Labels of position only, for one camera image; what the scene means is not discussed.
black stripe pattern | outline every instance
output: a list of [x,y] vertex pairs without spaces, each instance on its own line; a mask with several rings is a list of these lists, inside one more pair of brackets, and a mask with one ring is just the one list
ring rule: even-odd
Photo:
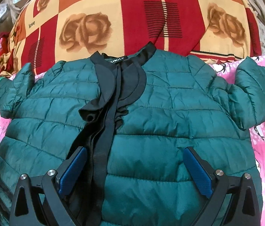
[[177,3],[144,1],[149,38],[182,38]]
[[41,38],[33,43],[29,49],[28,62],[32,64],[33,69],[42,65],[42,55],[45,38]]

blue gripper pad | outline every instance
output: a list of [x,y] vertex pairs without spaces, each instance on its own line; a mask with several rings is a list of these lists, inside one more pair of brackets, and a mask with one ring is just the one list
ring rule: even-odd
[[188,148],[184,149],[183,159],[199,192],[209,199],[213,193],[211,178]]
[[59,181],[58,193],[61,196],[69,195],[83,170],[83,167],[88,159],[86,148],[82,148],[74,158],[68,169],[64,172]]

rose print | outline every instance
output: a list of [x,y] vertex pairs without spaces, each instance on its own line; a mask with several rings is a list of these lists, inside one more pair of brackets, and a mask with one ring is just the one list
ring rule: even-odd
[[73,14],[64,23],[59,44],[67,52],[86,47],[93,53],[107,46],[111,32],[111,23],[105,14]]
[[39,12],[43,11],[47,6],[48,6],[48,3],[49,3],[50,0],[38,0],[37,2],[37,10]]
[[215,3],[208,6],[208,29],[221,38],[229,37],[235,47],[241,47],[245,40],[245,30],[242,23]]

teal puffer jacket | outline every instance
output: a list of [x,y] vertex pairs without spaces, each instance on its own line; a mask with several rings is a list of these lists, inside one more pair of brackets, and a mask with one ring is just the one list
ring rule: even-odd
[[[113,137],[101,226],[189,226],[206,198],[184,165],[188,146],[226,174],[250,173],[261,211],[248,129],[265,121],[265,67],[245,59],[231,85],[195,56],[156,50],[140,65],[146,86]],[[0,145],[0,180],[12,193],[22,173],[58,168],[85,126],[79,109],[100,95],[90,58],[58,62],[36,83],[31,64],[0,81],[0,113],[13,119]],[[1,187],[0,199],[10,207]]]

